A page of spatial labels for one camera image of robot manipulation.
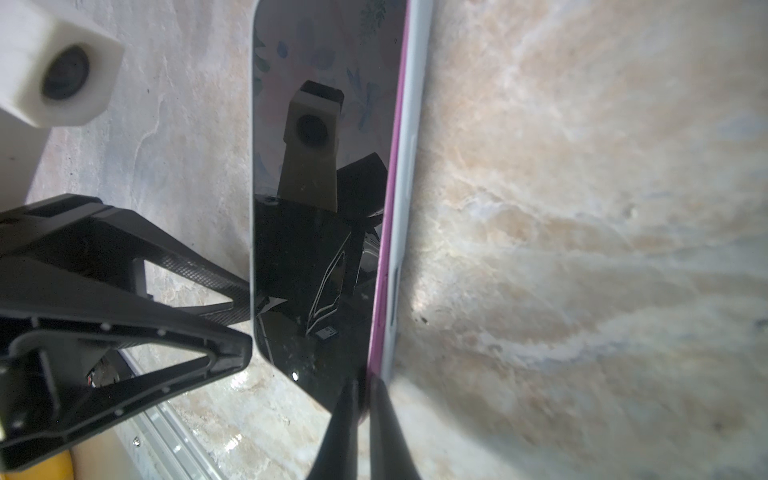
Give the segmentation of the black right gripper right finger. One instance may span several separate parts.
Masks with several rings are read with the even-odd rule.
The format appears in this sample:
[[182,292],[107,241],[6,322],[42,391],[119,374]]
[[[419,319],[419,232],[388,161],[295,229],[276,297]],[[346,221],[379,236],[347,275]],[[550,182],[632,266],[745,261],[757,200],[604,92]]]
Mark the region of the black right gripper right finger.
[[420,480],[385,382],[374,376],[369,388],[372,480]]

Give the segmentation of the pink edged phone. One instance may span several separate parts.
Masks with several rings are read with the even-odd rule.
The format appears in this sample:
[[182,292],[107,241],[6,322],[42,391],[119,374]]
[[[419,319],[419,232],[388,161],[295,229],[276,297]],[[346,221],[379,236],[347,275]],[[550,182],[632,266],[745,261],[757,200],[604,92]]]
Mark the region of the pink edged phone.
[[268,362],[327,409],[368,373],[409,7],[255,8],[254,337]]

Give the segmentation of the light blue phone case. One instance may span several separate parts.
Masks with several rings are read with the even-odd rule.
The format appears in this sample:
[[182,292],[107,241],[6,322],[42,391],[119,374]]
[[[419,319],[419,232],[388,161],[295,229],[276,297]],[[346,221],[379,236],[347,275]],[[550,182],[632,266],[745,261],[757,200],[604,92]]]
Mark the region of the light blue phone case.
[[393,137],[397,146],[392,149],[396,157],[390,161],[390,172],[394,179],[392,213],[389,215],[391,233],[388,250],[386,326],[383,330],[379,373],[380,378],[385,381],[391,379],[395,361],[399,283],[409,224],[433,5],[432,1],[410,1],[405,22],[395,122],[397,134]]

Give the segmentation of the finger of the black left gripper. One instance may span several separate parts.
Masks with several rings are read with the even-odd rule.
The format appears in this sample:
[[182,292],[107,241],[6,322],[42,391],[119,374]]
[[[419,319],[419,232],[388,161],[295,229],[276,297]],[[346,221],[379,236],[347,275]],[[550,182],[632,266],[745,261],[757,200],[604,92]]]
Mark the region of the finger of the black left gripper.
[[242,371],[251,338],[30,258],[1,261],[1,468]]
[[147,298],[146,262],[224,296],[184,310],[230,326],[248,321],[249,283],[138,213],[97,197],[63,194],[1,213],[1,254],[30,257]]

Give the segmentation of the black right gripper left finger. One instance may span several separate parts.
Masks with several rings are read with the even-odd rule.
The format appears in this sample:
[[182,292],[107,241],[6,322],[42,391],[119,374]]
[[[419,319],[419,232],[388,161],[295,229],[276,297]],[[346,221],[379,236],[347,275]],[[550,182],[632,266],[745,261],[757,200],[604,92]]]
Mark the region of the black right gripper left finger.
[[360,418],[358,381],[346,381],[307,480],[356,480]]

